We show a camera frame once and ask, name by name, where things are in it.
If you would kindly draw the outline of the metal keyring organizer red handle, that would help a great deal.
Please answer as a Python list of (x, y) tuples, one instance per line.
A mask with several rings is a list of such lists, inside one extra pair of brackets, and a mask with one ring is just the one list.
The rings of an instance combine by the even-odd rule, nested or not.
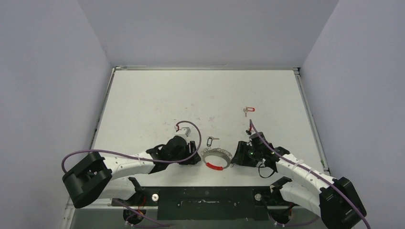
[(205, 148), (200, 156), (204, 164), (216, 171), (223, 171), (231, 167), (232, 154), (221, 148)]

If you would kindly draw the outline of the key with black tag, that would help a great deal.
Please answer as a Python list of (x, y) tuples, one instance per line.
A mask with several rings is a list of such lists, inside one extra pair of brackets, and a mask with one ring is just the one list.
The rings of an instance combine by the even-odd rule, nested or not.
[(219, 140), (219, 138), (212, 137), (212, 136), (207, 137), (206, 146), (211, 147), (214, 140)]

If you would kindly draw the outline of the key with red tag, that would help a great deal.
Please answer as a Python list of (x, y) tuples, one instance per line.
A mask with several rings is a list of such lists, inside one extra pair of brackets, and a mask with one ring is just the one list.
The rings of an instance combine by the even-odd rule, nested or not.
[(249, 113), (249, 112), (255, 112), (256, 111), (256, 109), (254, 108), (254, 107), (245, 107), (244, 109), (243, 109), (243, 112), (244, 112), (244, 114), (245, 114), (245, 117), (247, 117), (247, 114)]

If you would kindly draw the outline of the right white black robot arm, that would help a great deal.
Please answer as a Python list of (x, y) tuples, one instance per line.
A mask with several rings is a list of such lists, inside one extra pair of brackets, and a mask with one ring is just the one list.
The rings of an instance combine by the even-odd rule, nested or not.
[(262, 164), (282, 178), (270, 185), (271, 201), (299, 205), (322, 220), (329, 229), (351, 229), (367, 215), (353, 183), (319, 172), (287, 149), (266, 141), (262, 132), (239, 141), (231, 162), (239, 166)]

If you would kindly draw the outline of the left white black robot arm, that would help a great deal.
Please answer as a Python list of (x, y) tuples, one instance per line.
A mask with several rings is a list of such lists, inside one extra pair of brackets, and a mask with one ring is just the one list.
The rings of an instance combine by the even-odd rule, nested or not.
[(103, 198), (118, 198), (134, 206), (142, 201), (143, 194), (134, 175), (157, 173), (169, 164), (195, 165), (200, 161), (196, 143), (175, 136), (136, 155), (107, 157), (98, 151), (89, 152), (64, 172), (62, 181), (75, 208)]

